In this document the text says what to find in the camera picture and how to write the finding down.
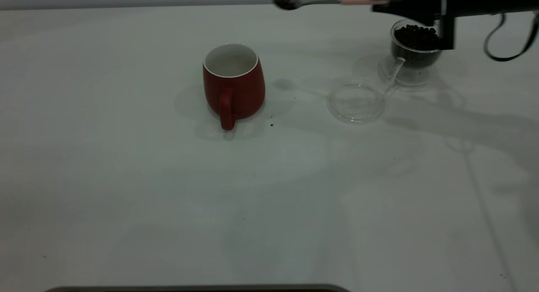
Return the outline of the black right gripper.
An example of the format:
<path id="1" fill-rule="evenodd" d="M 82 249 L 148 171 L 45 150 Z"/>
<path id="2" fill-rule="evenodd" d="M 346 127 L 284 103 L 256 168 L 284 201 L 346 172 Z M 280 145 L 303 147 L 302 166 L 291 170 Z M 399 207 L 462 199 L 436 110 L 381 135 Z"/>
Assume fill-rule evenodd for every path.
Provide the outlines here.
<path id="1" fill-rule="evenodd" d="M 458 17 L 501 13 L 498 0 L 440 0 L 439 13 L 435 3 L 422 1 L 427 0 L 391 0 L 387 4 L 372 6 L 372 12 L 394 14 L 426 26 L 435 24 L 437 14 L 441 50 L 454 48 Z"/>

